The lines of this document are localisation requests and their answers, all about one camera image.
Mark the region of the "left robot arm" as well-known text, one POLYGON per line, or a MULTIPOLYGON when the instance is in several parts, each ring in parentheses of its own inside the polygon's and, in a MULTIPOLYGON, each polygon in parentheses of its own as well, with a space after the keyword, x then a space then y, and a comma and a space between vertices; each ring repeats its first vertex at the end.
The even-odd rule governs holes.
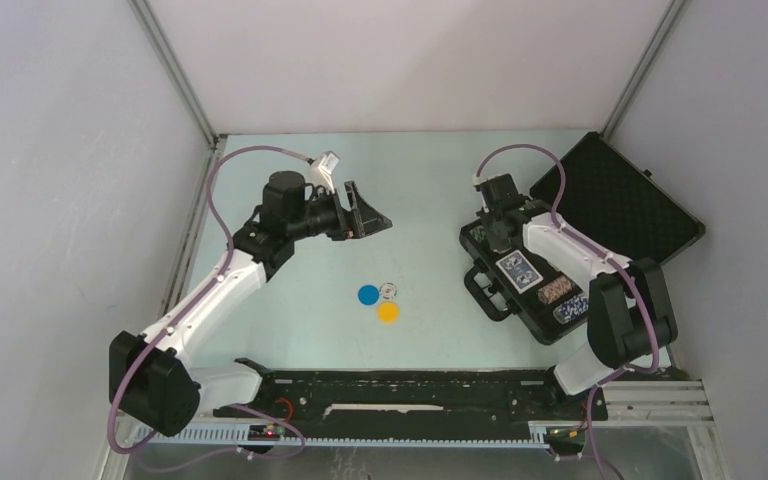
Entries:
POLYGON ((196 289, 142 333, 121 332, 111 342, 114 412, 167 437, 195 416, 231 404, 252 416, 271 412, 276 390, 263 381, 264 368, 245 361, 197 368, 194 359, 230 314, 293 256, 296 242, 319 235, 358 240, 392 227, 354 182, 346 182, 345 190, 347 208, 338 194, 307 183, 298 172, 272 174, 253 217, 231 237, 219 263, 196 289))

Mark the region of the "white poker chip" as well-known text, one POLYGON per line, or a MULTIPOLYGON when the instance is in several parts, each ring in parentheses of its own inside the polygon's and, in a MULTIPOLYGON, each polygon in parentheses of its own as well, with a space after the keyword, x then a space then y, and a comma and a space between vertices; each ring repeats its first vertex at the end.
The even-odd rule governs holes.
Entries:
POLYGON ((381 299, 391 301, 398 294, 397 286, 390 282, 384 283, 379 288, 379 294, 381 299))

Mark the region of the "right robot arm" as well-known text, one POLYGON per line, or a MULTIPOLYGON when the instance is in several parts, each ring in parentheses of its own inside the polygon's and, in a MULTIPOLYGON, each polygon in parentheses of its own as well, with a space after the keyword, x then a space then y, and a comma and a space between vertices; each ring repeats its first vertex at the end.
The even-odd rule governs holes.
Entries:
POLYGON ((547 373, 545 411, 566 418, 584 391, 627 371, 654 372, 677 337, 659 264, 598 244, 554 207, 521 194, 508 174, 475 175, 473 185, 482 205, 461 231, 474 259, 464 283, 485 314, 519 316, 545 345, 586 328, 585 343, 547 373))

